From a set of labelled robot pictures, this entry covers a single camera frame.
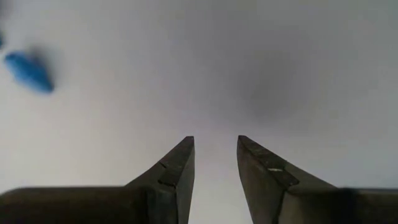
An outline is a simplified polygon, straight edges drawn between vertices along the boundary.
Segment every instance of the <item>blue blob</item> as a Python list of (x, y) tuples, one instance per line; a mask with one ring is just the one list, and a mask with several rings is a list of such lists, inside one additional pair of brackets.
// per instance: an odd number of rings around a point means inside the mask
[(44, 67), (29, 58), (25, 53), (12, 52), (6, 55), (4, 63), (19, 83), (41, 93), (54, 91), (54, 86)]

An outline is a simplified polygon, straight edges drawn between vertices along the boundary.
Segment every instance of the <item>dark metal tool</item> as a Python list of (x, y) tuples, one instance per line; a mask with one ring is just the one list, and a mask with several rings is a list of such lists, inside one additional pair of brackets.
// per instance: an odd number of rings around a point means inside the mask
[(398, 223), (398, 190), (336, 188), (246, 136), (238, 166), (254, 224)]
[(123, 187), (17, 189), (0, 196), (0, 223), (187, 224), (195, 176), (193, 137)]

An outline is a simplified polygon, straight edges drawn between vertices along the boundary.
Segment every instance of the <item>blurry blue object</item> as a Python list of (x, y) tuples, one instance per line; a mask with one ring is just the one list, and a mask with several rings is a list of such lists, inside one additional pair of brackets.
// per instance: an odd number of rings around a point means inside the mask
[(44, 67), (25, 53), (12, 52), (6, 55), (4, 63), (19, 83), (41, 93), (54, 91)]

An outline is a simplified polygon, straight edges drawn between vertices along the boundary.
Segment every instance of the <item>blue object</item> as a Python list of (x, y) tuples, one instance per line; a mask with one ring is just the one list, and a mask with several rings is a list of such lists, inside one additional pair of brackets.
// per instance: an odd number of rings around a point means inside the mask
[(12, 52), (4, 58), (4, 63), (15, 79), (31, 90), (51, 93), (54, 87), (44, 67), (23, 52)]

